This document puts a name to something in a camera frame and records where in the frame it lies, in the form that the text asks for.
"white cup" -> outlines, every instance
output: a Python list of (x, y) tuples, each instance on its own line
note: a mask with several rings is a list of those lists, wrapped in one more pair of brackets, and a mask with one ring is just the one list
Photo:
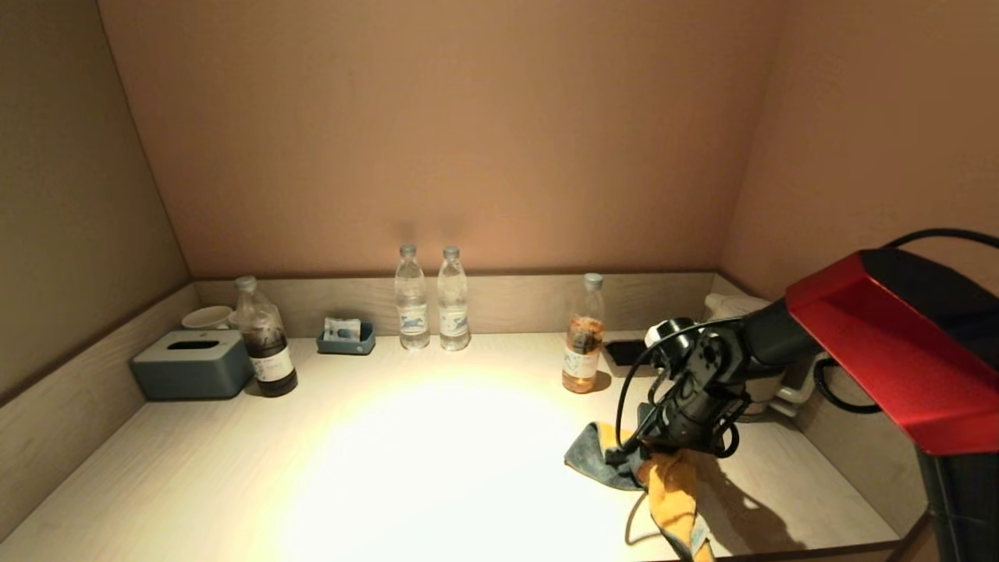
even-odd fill
[(228, 306), (209, 306), (199, 308), (181, 320), (181, 326), (186, 330), (229, 330), (229, 315), (233, 309)]

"phone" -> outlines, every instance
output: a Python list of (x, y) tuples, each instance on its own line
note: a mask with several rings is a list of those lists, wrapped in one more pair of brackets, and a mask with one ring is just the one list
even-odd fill
[[(634, 365), (634, 362), (638, 360), (638, 356), (646, 349), (645, 342), (641, 340), (612, 341), (604, 347), (606, 347), (607, 353), (610, 354), (610, 359), (613, 360), (614, 365), (618, 367)], [(646, 357), (641, 364), (648, 365), (650, 361), (651, 356)]]

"tissue box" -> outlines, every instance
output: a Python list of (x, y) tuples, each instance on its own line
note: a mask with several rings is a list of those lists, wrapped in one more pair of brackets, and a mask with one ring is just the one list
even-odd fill
[(149, 400), (232, 398), (254, 373), (238, 330), (170, 332), (130, 365)]

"small tray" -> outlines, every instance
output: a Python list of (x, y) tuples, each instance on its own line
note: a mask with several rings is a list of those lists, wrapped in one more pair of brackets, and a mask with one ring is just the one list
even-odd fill
[(368, 355), (375, 349), (375, 325), (361, 323), (361, 341), (326, 341), (323, 333), (316, 337), (316, 347), (320, 353), (336, 355)]

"table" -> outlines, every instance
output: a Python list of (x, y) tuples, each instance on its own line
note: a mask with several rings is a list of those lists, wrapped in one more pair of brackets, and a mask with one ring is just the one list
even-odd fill
[[(587, 422), (613, 421), (621, 380), (603, 357), (600, 390), (575, 395), (560, 334), (479, 334), (460, 352), (380, 337), (368, 357), (291, 344), (294, 392), (146, 404), (0, 560), (675, 559), (643, 494), (562, 463)], [(631, 385), (629, 426), (650, 382)], [(716, 555), (898, 538), (789, 423), (740, 428), (734, 456), (698, 460)]]

